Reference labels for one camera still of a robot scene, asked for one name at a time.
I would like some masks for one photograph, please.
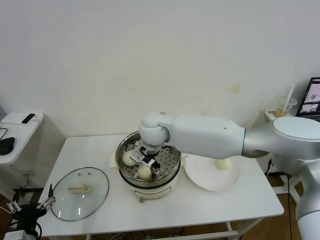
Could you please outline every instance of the plastic cup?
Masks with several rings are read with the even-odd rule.
[[[295,98],[290,97],[287,106],[286,103],[287,98],[285,96],[280,96],[273,114],[276,118],[285,117],[287,113],[292,109],[292,107],[298,104],[298,101]]]

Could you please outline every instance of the laptop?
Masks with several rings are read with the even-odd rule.
[[[296,117],[320,122],[320,77],[312,77]]]

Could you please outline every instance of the glass lid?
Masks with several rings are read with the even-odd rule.
[[[109,183],[107,176],[94,167],[69,172],[53,189],[56,202],[51,210],[65,221],[77,221],[93,214],[105,201]]]

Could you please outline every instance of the small white table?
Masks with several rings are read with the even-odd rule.
[[[119,233],[226,222],[228,231],[173,239],[213,239],[238,237],[263,218],[283,214],[284,209],[255,159],[239,157],[241,177],[235,187],[212,192],[195,185],[184,168],[175,189],[165,197],[140,203],[121,176],[109,168],[109,156],[126,135],[72,137],[65,141],[40,197],[43,201],[50,184],[69,172],[84,167],[102,170],[108,178],[109,192],[102,206],[79,221],[66,222],[50,211],[41,217],[43,237]],[[243,220],[237,230],[230,222]]]
[[[37,119],[41,122],[44,119],[42,113],[37,113]],[[0,168],[7,166],[6,170],[14,174],[15,177],[19,177],[19,171],[12,164],[18,159],[22,150],[36,131],[39,126],[39,121],[33,121],[29,125],[7,124],[0,121],[0,128],[8,129],[7,133],[3,136],[3,139],[14,137],[14,145],[12,152],[6,155],[0,155]],[[5,133],[4,129],[0,129],[0,137]],[[0,179],[0,194],[11,200],[15,192],[7,186],[5,182]],[[23,197],[20,198],[21,203],[28,203]]]

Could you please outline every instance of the steamed bun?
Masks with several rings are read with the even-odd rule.
[[[215,160],[215,165],[218,169],[221,170],[228,170],[231,166],[231,162],[228,158],[226,159],[216,159]]]
[[[132,151],[127,151],[123,154],[123,157],[122,157],[122,161],[124,163],[124,165],[126,166],[129,166],[129,167],[132,167],[134,165],[136,165],[136,162],[133,161],[131,158],[130,158],[130,154],[131,154]]]
[[[140,164],[138,167],[138,177],[142,180],[149,180],[151,179],[151,170],[147,165]]]

